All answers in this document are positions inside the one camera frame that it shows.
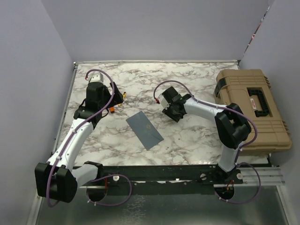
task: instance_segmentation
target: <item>white sticker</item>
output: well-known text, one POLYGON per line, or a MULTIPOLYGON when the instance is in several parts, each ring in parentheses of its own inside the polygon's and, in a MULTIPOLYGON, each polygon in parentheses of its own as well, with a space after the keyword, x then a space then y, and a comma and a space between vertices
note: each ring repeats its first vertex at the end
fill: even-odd
POLYGON ((256 104, 255 104, 255 101, 254 101, 254 99, 253 99, 253 98, 251 98, 251 99, 250 99, 250 101, 251 101, 251 103, 252 103, 252 107, 253 107, 254 109, 256 109, 256 104))

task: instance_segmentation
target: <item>tan case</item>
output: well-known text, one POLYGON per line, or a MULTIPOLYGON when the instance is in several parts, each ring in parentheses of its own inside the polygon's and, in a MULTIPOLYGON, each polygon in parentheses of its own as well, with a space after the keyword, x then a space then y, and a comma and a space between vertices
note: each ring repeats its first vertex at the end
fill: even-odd
MULTIPOLYGON (((268 78, 260 69, 222 70, 214 92, 217 104, 236 103, 257 126, 258 137, 243 148, 242 155, 267 155, 290 149, 292 142, 270 91, 268 78)), ((246 142, 254 136, 254 130, 246 142)))

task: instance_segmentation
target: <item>orange object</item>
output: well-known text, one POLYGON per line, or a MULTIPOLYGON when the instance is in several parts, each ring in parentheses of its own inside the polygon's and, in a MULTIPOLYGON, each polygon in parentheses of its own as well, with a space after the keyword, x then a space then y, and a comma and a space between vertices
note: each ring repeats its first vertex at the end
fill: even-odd
POLYGON ((109 108, 109 111, 110 111, 111 113, 114 113, 114 107, 110 107, 110 108, 109 108))

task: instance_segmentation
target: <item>gray marble vein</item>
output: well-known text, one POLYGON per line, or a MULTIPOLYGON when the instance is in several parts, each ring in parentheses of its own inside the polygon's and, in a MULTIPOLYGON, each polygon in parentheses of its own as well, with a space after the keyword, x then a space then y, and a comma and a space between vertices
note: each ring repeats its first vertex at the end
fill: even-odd
MULTIPOLYGON (((237 69, 236 63, 93 63, 78 66, 75 83, 60 141, 70 129, 74 111, 85 98, 85 73, 99 68, 116 82, 127 95, 115 113, 102 119, 83 145, 75 164, 94 161, 103 165, 192 165, 218 162, 221 143, 213 123, 203 118, 185 115, 178 123, 162 113, 153 99, 154 88, 165 80, 186 84, 197 98, 214 102, 216 76, 222 69, 237 69), (146 150, 126 119, 143 111, 164 140, 146 150)), ((176 90, 186 91, 178 84, 176 90)), ((157 96, 171 84, 157 90, 157 96)), ((265 157, 240 157, 239 161, 266 163, 265 157)))

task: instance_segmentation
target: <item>gray floor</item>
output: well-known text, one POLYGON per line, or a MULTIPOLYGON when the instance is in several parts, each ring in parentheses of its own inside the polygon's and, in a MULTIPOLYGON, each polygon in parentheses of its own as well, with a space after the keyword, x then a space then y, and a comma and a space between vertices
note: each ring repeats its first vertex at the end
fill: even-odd
MULTIPOLYGON (((237 187, 236 201, 255 194, 257 187, 237 187)), ((118 202, 122 197, 110 197, 118 202)), ((276 187, 263 187, 249 204, 232 205, 215 195, 133 195, 118 207, 87 204, 85 189, 74 200, 48 208, 43 200, 37 225, 287 225, 276 187)))

